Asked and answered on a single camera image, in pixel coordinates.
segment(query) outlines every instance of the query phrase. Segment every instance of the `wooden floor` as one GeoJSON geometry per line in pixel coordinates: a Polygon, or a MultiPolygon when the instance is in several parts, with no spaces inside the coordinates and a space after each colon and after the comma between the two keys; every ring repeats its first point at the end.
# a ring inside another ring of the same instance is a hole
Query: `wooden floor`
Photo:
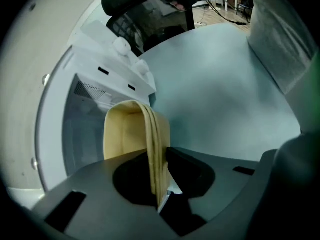
{"type": "MultiPolygon", "coordinates": [[[[232,21],[236,21],[236,22],[244,22],[247,23],[247,20],[245,17],[242,18],[242,14],[238,13],[238,15],[236,15],[236,11],[228,8],[228,11],[225,10],[224,7],[221,6],[217,6],[218,8],[221,8],[221,10],[219,11],[219,13],[225,17],[228,20],[232,20],[232,21]]],[[[194,8],[193,9],[193,18],[194,18],[194,22],[203,22],[207,25],[213,25],[213,24],[217,24],[217,23],[229,23],[228,21],[226,21],[225,19],[223,19],[221,16],[219,16],[215,11],[213,11],[211,8],[209,7],[199,7],[199,8],[194,8]]],[[[249,32],[250,31],[250,25],[245,25],[245,26],[239,26],[236,24],[233,24],[234,26],[236,26],[237,28],[239,28],[240,30],[244,31],[244,32],[249,32]]]]}

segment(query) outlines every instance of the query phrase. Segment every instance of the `black chair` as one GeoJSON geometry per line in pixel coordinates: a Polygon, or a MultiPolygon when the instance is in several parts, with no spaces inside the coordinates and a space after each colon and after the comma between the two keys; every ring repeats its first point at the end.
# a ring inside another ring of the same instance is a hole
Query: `black chair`
{"type": "Polygon", "coordinates": [[[236,14],[238,14],[239,10],[242,11],[242,18],[245,16],[246,21],[250,23],[253,8],[254,0],[241,0],[241,3],[236,8],[236,14]]]}
{"type": "MultiPolygon", "coordinates": [[[[106,14],[110,6],[102,7],[106,14]]],[[[140,56],[158,44],[195,29],[192,10],[179,12],[166,7],[158,0],[132,0],[121,6],[106,25],[118,37],[125,38],[131,50],[140,56]]]]}

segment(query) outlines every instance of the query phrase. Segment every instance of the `perforated vent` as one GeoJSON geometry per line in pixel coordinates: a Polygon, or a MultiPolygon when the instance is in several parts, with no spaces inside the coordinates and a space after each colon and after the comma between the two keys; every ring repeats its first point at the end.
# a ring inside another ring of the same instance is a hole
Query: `perforated vent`
{"type": "Polygon", "coordinates": [[[91,84],[79,81],[76,84],[74,94],[82,97],[92,99],[94,101],[98,100],[102,95],[106,93],[105,90],[97,88],[91,84]]]}

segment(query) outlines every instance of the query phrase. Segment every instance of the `light blue tabletop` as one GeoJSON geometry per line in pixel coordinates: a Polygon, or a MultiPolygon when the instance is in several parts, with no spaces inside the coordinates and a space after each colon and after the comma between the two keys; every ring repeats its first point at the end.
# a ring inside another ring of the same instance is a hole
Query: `light blue tabletop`
{"type": "Polygon", "coordinates": [[[150,102],[169,119],[172,147],[259,161],[300,134],[246,34],[229,23],[186,32],[140,58],[154,75],[150,102]]]}

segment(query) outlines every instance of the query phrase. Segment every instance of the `white wall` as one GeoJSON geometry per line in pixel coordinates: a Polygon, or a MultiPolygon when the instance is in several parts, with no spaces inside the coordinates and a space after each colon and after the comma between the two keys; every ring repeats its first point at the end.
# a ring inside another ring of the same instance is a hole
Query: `white wall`
{"type": "Polygon", "coordinates": [[[41,189],[35,157],[35,122],[42,77],[64,53],[69,37],[94,0],[30,0],[0,55],[0,169],[8,187],[41,189]],[[33,11],[31,4],[36,3],[33,11]]]}

